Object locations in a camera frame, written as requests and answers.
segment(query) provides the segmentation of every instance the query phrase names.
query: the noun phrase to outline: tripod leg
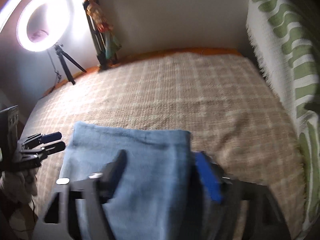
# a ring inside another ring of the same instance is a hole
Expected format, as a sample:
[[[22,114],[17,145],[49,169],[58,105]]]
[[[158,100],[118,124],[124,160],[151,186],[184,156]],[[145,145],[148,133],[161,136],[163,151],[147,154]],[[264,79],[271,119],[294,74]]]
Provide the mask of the tripod leg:
[[[65,56],[68,60],[70,60],[78,69],[82,72],[87,72],[83,67],[81,67],[72,57],[69,56],[66,52],[62,51],[63,56]]]
[[[75,82],[73,76],[71,75],[70,70],[68,69],[68,66],[67,66],[67,64],[66,64],[66,62],[65,62],[65,60],[64,60],[64,58],[63,58],[63,55],[62,55],[61,53],[59,53],[59,54],[58,54],[58,57],[59,57],[59,60],[60,60],[60,62],[61,62],[62,68],[63,68],[64,72],[66,73],[66,76],[67,76],[68,80],[69,80],[73,85],[76,84],[76,82]]]

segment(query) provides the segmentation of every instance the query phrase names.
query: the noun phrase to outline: bed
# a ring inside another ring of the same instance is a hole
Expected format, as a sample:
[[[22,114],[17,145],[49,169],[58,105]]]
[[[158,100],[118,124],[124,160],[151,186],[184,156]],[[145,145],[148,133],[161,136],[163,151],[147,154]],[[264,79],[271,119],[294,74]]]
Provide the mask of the bed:
[[[204,150],[242,180],[268,184],[292,238],[305,216],[305,179],[292,122],[250,60],[235,50],[185,49],[139,55],[92,71],[38,101],[22,136],[60,131],[68,144],[75,121],[192,133]],[[36,212],[59,176],[63,152],[43,161]],[[239,239],[241,227],[235,233]]]

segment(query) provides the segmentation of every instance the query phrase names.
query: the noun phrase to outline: black metal frame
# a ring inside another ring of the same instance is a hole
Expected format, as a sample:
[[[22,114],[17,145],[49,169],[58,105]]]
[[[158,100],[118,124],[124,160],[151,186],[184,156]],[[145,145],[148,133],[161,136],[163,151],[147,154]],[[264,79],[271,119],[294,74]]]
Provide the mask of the black metal frame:
[[[242,200],[248,210],[242,239],[291,240],[281,209],[267,186],[225,179],[228,192],[222,204],[211,202],[205,239],[232,240]]]
[[[85,199],[86,215],[91,240],[115,240],[102,204],[113,194],[127,165],[127,153],[120,150],[118,157],[108,163],[102,172],[93,173],[88,179],[57,186],[47,208],[39,216],[33,231],[33,240],[80,240],[81,233],[76,213],[76,199]]]
[[[67,54],[66,52],[63,51],[63,49],[61,48],[61,45],[59,44],[55,44],[54,45],[54,49],[56,51],[56,54],[59,57],[59,60],[61,62],[62,68],[64,70],[64,72],[66,73],[66,76],[68,78],[68,81],[70,81],[73,85],[76,84],[73,76],[71,75],[70,70],[68,69],[68,66],[66,64],[66,61],[64,60],[63,56],[65,56],[73,65],[75,65],[78,69],[80,69],[82,72],[87,72],[83,67],[81,67],[72,57],[70,57],[69,54]]]

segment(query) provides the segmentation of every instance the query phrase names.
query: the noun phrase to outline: ring light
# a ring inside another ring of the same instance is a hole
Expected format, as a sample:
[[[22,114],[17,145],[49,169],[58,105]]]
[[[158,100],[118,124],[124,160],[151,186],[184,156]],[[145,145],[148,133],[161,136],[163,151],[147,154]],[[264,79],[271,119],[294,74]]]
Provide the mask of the ring light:
[[[28,21],[34,11],[47,4],[46,20],[49,35],[42,41],[32,42],[27,35]],[[17,24],[17,38],[20,45],[31,51],[42,51],[53,46],[62,36],[69,23],[69,10],[66,0],[32,0],[20,15]]]

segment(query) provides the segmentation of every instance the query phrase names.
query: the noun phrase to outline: beige plaid blanket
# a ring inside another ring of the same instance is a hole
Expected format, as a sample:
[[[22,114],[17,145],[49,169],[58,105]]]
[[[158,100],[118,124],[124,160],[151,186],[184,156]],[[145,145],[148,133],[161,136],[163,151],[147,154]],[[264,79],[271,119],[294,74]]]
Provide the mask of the beige plaid blanket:
[[[174,54],[91,73],[76,82],[39,100],[23,136],[60,131],[67,144],[78,120],[134,129],[189,130],[193,150],[214,155],[240,179],[263,179],[279,201],[292,237],[300,232],[305,183],[295,133],[248,59]],[[43,161],[35,198],[38,212],[62,161],[63,153]]]

